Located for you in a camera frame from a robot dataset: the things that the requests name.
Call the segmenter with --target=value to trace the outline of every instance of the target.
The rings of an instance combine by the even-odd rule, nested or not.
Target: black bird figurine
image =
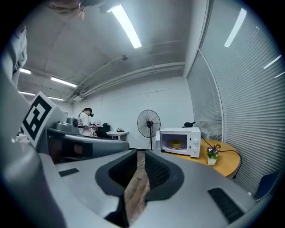
[[[194,123],[196,122],[193,123],[186,122],[183,127],[193,127]]]

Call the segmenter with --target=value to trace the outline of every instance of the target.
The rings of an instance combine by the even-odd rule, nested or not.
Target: black cable
[[[212,147],[213,145],[211,145],[211,144],[209,144],[205,139],[204,139],[204,141],[210,146],[210,147]]]
[[[240,157],[240,167],[241,167],[241,165],[242,165],[242,157],[241,157],[241,155],[237,151],[234,151],[234,150],[227,150],[227,151],[233,151],[233,152],[236,152],[239,155],[239,157]],[[236,175],[237,175],[238,171],[240,170],[240,167],[237,169],[236,174],[232,177],[233,179],[236,178]]]
[[[240,155],[237,151],[234,151],[234,150],[227,150],[227,151],[236,152],[236,153],[239,155],[239,157],[240,157],[240,166],[239,166],[239,168],[237,169],[236,174],[232,177],[233,179],[235,179],[235,178],[236,178],[236,175],[237,175],[237,173],[238,173],[238,171],[240,170],[240,167],[241,167],[241,165],[242,165],[242,157],[241,157],[241,155]]]
[[[150,143],[151,143],[151,141],[148,143],[147,150],[148,150],[148,147],[150,146]]]

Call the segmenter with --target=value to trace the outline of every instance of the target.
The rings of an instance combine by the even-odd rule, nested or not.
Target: office chair
[[[261,178],[257,192],[254,196],[254,199],[256,201],[260,201],[261,199],[265,198],[268,194],[271,194],[273,187],[277,182],[279,173],[280,171],[278,170],[274,173],[264,175]]]

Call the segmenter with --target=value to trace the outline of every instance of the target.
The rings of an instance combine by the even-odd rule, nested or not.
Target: cable
[[[144,160],[145,160],[145,159],[144,159]],[[144,160],[142,160],[141,162],[137,163],[137,165],[140,164],[140,163],[142,163],[142,162],[144,162]]]
[[[202,137],[202,139],[204,139],[204,137],[201,135],[201,137]],[[209,145],[209,146],[213,146],[213,145],[211,145],[211,144],[209,144],[205,139],[204,139],[204,141]]]
[[[235,178],[236,178],[236,175],[237,175],[237,173],[238,173],[238,171],[240,170],[240,167],[241,167],[241,165],[242,165],[242,157],[241,157],[241,155],[240,155],[237,151],[234,151],[234,150],[227,150],[227,151],[236,152],[236,153],[239,155],[239,157],[240,157],[240,166],[239,166],[239,168],[237,169],[236,174],[232,177],[233,179],[235,179]]]
[[[144,162],[144,160],[142,161],[142,164],[141,164],[141,165],[139,165],[137,168],[139,168],[140,166],[142,166],[142,165],[143,165],[143,162]]]
[[[148,150],[148,147],[150,146],[150,143],[151,143],[151,141],[148,143],[147,150]]]

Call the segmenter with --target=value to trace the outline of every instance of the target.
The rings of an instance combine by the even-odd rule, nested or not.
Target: white pot
[[[217,159],[211,159],[211,158],[208,157],[208,165],[209,165],[209,166],[213,166],[213,165],[216,163],[216,160],[217,160]]]

